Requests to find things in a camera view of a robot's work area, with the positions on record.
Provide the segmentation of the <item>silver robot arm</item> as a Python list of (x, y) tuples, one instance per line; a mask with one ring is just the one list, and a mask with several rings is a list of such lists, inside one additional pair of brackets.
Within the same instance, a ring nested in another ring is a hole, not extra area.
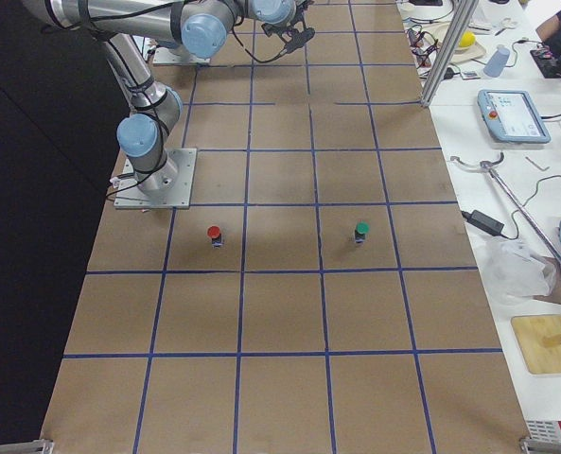
[(123, 86), (131, 114), (116, 130), (132, 165), (133, 188), (161, 197), (176, 183), (179, 168), (165, 142), (183, 110), (179, 95), (155, 80), (134, 36), (213, 57), (244, 20), (260, 22), (279, 37), (282, 55), (303, 47), (315, 31), (307, 26), (307, 1), (25, 1), (24, 7), (53, 32), (87, 30), (100, 44)]
[(189, 53), (182, 41), (181, 35), (171, 36), (170, 38), (153, 38), (153, 40), (157, 45), (173, 54)]

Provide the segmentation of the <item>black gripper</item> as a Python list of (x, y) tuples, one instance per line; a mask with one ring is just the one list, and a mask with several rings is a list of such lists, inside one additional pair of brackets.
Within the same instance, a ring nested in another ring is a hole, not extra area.
[(295, 25), (276, 26), (264, 23), (262, 29), (268, 37), (276, 35), (284, 43), (282, 52), (294, 52), (304, 47), (315, 35), (313, 27), (306, 26), (305, 22), (302, 25), (304, 28), (300, 30)]

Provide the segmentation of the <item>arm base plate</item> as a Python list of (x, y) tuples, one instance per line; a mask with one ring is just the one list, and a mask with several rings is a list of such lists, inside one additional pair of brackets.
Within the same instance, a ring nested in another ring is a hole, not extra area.
[(167, 209), (190, 207), (197, 159), (196, 148), (167, 149), (166, 164), (136, 186), (131, 162), (125, 159), (123, 172), (130, 175), (119, 183), (114, 195), (116, 209)]
[(154, 65), (208, 65), (210, 58), (203, 59), (191, 54), (184, 46), (177, 48), (158, 47), (153, 55)]

